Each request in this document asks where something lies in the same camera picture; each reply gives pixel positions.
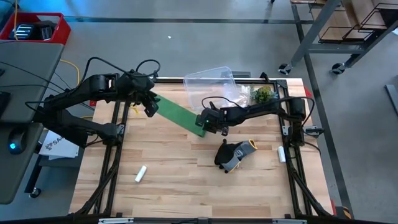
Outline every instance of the caster wheel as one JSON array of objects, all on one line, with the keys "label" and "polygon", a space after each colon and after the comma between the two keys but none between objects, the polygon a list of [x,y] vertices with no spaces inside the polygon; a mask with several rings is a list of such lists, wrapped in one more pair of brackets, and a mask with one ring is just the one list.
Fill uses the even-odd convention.
[{"label": "caster wheel", "polygon": [[346,69],[342,63],[336,63],[331,67],[330,73],[335,75],[341,75],[345,70]]},{"label": "caster wheel", "polygon": [[292,69],[291,68],[286,69],[287,67],[288,67],[287,64],[280,65],[278,68],[278,72],[284,75],[288,75]]},{"label": "caster wheel", "polygon": [[37,187],[35,187],[33,189],[33,192],[29,194],[29,197],[30,198],[37,198],[40,195],[40,193],[42,193],[42,190],[40,190]]}]

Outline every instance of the glove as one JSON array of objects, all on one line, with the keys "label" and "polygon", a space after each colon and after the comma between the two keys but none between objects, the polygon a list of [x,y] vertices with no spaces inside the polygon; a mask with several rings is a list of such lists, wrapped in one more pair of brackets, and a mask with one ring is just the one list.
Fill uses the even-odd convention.
[{"label": "glove", "polygon": [[227,144],[226,139],[218,149],[214,163],[220,169],[225,169],[225,173],[232,172],[239,166],[241,160],[257,149],[253,140],[239,142],[237,144]]}]

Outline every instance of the gray desk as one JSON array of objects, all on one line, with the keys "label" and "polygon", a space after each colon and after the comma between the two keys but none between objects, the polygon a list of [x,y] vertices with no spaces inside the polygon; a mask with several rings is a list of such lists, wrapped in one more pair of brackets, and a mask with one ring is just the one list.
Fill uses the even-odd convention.
[{"label": "gray desk", "polygon": [[[62,50],[62,44],[25,42],[1,44],[0,42],[0,62],[15,65],[49,80],[57,67]],[[0,77],[0,86],[48,85],[47,82],[8,65],[0,63],[0,68],[6,70],[5,74]],[[0,119],[0,204],[4,204],[11,203],[14,199],[43,130],[41,124],[30,123],[34,111],[27,108],[24,102],[42,100],[45,88],[24,86],[0,88],[0,91],[7,91],[12,94],[11,101]],[[22,154],[12,155],[8,151],[7,140],[10,131],[17,125],[28,125],[28,147]]]}]

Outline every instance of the green foam block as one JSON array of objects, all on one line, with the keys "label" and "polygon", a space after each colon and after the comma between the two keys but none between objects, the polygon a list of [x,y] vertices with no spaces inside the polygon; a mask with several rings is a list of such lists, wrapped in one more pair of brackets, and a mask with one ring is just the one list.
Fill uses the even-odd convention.
[{"label": "green foam block", "polygon": [[202,127],[195,125],[195,121],[197,120],[196,114],[164,98],[163,96],[157,95],[156,98],[160,99],[160,101],[157,103],[159,106],[159,109],[157,110],[158,114],[185,128],[193,134],[196,134],[200,137],[205,136],[206,131],[202,130]]}]

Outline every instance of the computer mouse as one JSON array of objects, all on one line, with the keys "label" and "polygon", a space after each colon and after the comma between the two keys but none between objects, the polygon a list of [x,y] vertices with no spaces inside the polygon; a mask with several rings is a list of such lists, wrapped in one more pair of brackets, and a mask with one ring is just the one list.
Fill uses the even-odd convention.
[{"label": "computer mouse", "polygon": [[16,127],[8,135],[8,150],[13,155],[21,154],[26,148],[26,128]]}]

